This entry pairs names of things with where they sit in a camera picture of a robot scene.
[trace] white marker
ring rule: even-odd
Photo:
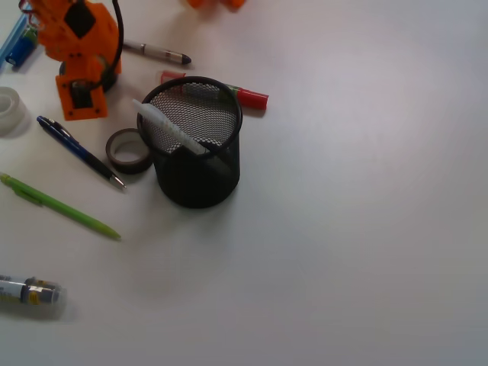
[[[150,120],[153,124],[159,127],[161,130],[165,131],[169,136],[178,141],[181,145],[186,147],[188,150],[192,151],[195,155],[201,155],[210,152],[205,149],[197,141],[193,140],[190,135],[182,131],[180,127],[172,123],[164,113],[162,113],[158,108],[154,107],[152,104],[140,103],[136,99],[132,102],[136,106],[137,112],[147,120]]]

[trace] black cable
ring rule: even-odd
[[[122,14],[120,13],[120,7],[117,0],[112,0],[112,4],[114,5],[115,16],[117,17],[117,26],[119,27],[119,44],[117,46],[117,52],[115,53],[115,59],[110,65],[110,67],[105,70],[105,77],[101,77],[98,82],[95,84],[91,84],[90,86],[86,87],[86,90],[89,92],[96,88],[100,88],[103,83],[111,77],[112,74],[115,73],[115,69],[117,68],[117,64],[120,60],[120,55],[122,54],[122,48],[124,46],[124,23],[122,22]]]

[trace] mesh cup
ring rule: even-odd
[[[239,132],[242,110],[227,86],[213,79],[187,77],[166,82],[143,103],[166,117],[209,152],[195,155],[177,140],[137,115],[137,128],[149,147],[162,191],[190,208],[225,200],[239,182]]]

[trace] tape roll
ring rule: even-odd
[[[115,154],[121,151],[124,145],[129,143],[140,143],[143,146],[144,153],[142,156],[131,162],[123,162],[115,158]],[[138,174],[147,170],[153,163],[151,159],[149,148],[143,142],[139,135],[139,131],[136,128],[127,128],[114,133],[107,141],[105,147],[108,160],[112,166],[120,173],[124,174]]]
[[[25,106],[18,93],[5,86],[0,86],[0,134],[6,134],[24,118]]]

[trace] orange plastic part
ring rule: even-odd
[[[29,0],[36,18],[40,21],[38,40],[46,48],[46,55],[65,62],[64,75],[56,77],[59,98],[66,120],[84,120],[106,117],[107,103],[103,88],[90,91],[91,106],[75,108],[71,86],[73,83],[98,82],[104,69],[114,61],[118,44],[115,20],[103,4],[85,1],[95,18],[95,23],[81,37],[73,33],[65,16],[73,0]],[[115,72],[122,71],[120,61]]]
[[[205,0],[188,0],[188,3],[194,8],[198,8],[199,6],[203,5],[204,2]],[[246,0],[223,0],[223,2],[227,2],[235,8],[240,8],[246,2]]]

